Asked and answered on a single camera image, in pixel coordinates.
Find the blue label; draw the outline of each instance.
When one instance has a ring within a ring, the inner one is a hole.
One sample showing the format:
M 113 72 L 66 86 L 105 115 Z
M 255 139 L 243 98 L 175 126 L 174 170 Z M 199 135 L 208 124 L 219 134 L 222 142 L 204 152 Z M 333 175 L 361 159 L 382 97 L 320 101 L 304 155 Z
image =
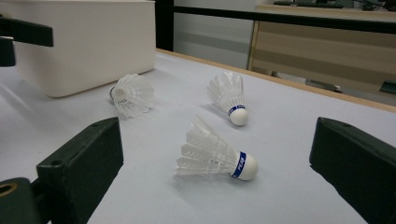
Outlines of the blue label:
M 244 105 L 233 106 L 233 108 L 231 108 L 230 111 L 228 111 L 228 116 L 230 116 L 231 113 L 233 113 L 236 109 L 245 109 L 245 106 Z
M 233 172 L 233 177 L 238 177 L 241 175 L 245 167 L 245 161 L 247 161 L 247 154 L 245 152 L 241 152 L 239 156 L 239 162 L 236 165 L 235 171 Z

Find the white tabletop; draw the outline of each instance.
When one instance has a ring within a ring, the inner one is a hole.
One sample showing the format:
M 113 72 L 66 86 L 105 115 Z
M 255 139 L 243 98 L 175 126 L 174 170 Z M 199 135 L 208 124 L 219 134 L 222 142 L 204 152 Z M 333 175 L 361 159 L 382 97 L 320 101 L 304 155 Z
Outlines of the white tabletop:
M 396 146 L 396 114 L 243 75 L 249 121 L 235 127 L 205 87 L 223 68 L 157 54 L 143 76 L 155 108 L 121 119 L 124 165 L 90 223 L 365 223 L 309 166 L 318 117 L 338 119 Z M 52 99 L 0 69 L 0 180 L 37 178 L 35 166 L 85 127 L 118 112 L 105 85 Z M 253 155 L 258 175 L 174 176 L 180 147 L 199 115 L 234 149 Z

